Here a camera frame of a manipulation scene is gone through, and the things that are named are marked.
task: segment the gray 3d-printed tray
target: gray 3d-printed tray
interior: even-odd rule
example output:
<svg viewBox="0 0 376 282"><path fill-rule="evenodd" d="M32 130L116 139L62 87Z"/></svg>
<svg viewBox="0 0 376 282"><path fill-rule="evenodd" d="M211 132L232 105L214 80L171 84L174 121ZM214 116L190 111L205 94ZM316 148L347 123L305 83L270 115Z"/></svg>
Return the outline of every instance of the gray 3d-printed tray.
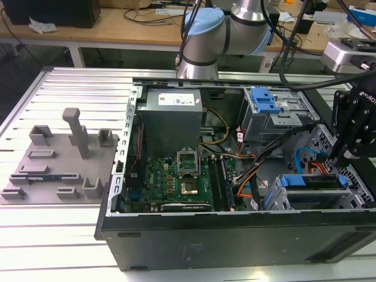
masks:
<svg viewBox="0 0 376 282"><path fill-rule="evenodd" d="M64 111L72 135L53 135L48 126L34 126L32 143L0 192L0 204L101 202L119 138L110 129L87 134L78 117L78 109Z"/></svg>

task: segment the motherboard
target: motherboard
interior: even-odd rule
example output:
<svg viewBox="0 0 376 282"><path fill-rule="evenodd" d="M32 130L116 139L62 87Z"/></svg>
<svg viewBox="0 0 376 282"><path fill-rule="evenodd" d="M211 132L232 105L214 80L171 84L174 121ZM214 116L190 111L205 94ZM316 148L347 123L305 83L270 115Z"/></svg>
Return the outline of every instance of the motherboard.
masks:
<svg viewBox="0 0 376 282"><path fill-rule="evenodd" d="M146 209L148 212L212 212L233 208L234 159L195 156L178 152L172 157L148 157L142 189L136 192L128 189L126 204L140 208L143 205L143 212Z"/></svg>

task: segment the metal table surface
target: metal table surface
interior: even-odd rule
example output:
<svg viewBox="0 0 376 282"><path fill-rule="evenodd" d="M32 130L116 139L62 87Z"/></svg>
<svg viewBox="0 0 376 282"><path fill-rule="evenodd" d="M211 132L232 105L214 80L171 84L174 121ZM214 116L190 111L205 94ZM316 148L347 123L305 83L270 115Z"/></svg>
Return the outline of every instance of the metal table surface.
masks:
<svg viewBox="0 0 376 282"><path fill-rule="evenodd" d="M133 77L173 78L174 72L55 68L40 73L0 127L0 187L28 148L33 125L69 132L61 120L66 107L80 109L88 133L101 127L120 132ZM279 81L277 75L259 73L221 73L220 78ZM329 78L289 76L296 82ZM336 89L319 90L329 105ZM93 238L98 212L99 205L1 206L0 281L376 281L376 243L338 264L123 273L106 243Z"/></svg>

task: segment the cpu socket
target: cpu socket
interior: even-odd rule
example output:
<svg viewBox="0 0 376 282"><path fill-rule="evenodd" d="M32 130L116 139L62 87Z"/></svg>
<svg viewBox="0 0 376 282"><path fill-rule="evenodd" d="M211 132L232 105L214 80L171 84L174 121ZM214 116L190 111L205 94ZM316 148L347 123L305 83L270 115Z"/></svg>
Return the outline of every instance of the cpu socket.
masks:
<svg viewBox="0 0 376 282"><path fill-rule="evenodd" d="M180 180L180 194L181 195L198 195L199 187L197 179L181 179Z"/></svg>

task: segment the yellow wire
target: yellow wire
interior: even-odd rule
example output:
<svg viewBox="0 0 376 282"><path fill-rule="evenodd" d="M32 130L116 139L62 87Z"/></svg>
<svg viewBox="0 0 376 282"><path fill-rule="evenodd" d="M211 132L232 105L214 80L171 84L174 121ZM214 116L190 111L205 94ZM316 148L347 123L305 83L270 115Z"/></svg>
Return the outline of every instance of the yellow wire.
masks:
<svg viewBox="0 0 376 282"><path fill-rule="evenodd" d="M218 141L211 141L211 142L200 142L199 144L200 145L215 145L215 144L218 144L218 143L221 143L223 141L225 141L227 139L227 137L229 136L229 126L227 125L226 121L223 119L223 117L221 117L215 110L212 110L212 109L207 109L209 112L212 112L214 113L225 125L226 127L226 134L223 136L222 139L218 140Z"/></svg>

